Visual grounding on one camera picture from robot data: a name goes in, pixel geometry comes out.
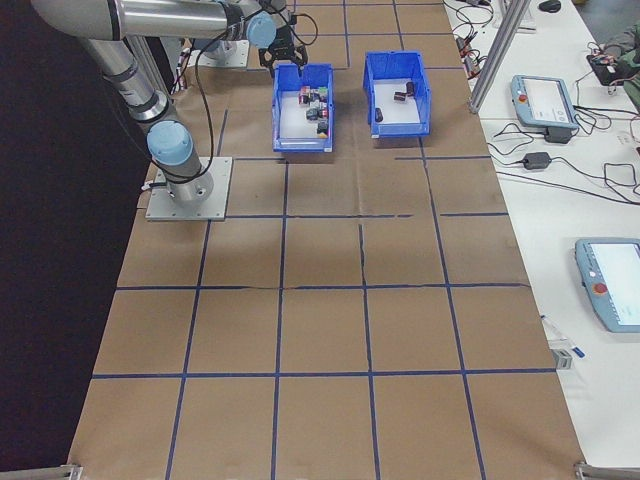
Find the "dark floor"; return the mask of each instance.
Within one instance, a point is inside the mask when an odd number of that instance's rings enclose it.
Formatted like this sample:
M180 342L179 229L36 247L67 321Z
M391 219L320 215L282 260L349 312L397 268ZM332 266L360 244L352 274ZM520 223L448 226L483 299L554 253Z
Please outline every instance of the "dark floor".
M638 0L587 0L583 5L576 5L576 8L598 43L606 42L640 21Z
M66 461L146 163L93 62L25 0L0 5L0 471ZM587 0L597 41L639 0Z

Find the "power adapter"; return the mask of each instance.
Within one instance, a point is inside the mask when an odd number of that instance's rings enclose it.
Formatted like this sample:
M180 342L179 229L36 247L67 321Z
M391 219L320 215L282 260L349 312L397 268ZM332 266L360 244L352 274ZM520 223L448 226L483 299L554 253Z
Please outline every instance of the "power adapter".
M527 170L544 170L551 163L551 157L547 152L527 153L522 159L522 165Z

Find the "cardboard floor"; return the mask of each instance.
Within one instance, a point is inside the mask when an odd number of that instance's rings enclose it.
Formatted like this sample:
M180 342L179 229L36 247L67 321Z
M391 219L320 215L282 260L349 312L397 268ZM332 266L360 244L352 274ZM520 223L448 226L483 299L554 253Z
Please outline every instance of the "cardboard floor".
M255 70L201 70L214 150L235 161L228 219L148 223L141 198L70 461L92 480L573 478L443 5L296 9L322 34L311 61L336 69L333 153L273 152L255 51ZM423 54L432 133L375 141L364 54L402 48ZM176 106L207 155L197 88Z

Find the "computer mouse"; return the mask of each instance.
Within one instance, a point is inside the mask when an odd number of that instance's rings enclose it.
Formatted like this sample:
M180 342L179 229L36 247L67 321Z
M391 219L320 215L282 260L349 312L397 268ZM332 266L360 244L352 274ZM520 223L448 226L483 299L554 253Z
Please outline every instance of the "computer mouse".
M556 13L562 8L562 3L560 3L560 0L545 0L538 5L538 8L543 12Z

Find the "metal mounting plate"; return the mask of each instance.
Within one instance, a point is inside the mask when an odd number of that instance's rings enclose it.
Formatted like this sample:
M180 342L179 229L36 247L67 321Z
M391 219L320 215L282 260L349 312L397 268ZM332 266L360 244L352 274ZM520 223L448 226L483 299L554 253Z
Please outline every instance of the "metal mounting plate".
M194 50L189 58L188 67L193 67L196 64L196 58L200 50ZM236 49L233 53L227 55L223 60L215 60L209 58L206 55L200 56L198 62L199 67L213 67L213 68L247 68L249 61L249 40L238 40L236 42Z
M209 157L200 157L200 162L206 167ZM223 221L227 214L229 199L229 184L233 159L231 157L213 157L209 171L213 175L213 191L203 202L193 205L176 203L169 195L166 187L156 187L151 192L147 207L147 220L213 220ZM162 172L158 172L155 182L166 181Z

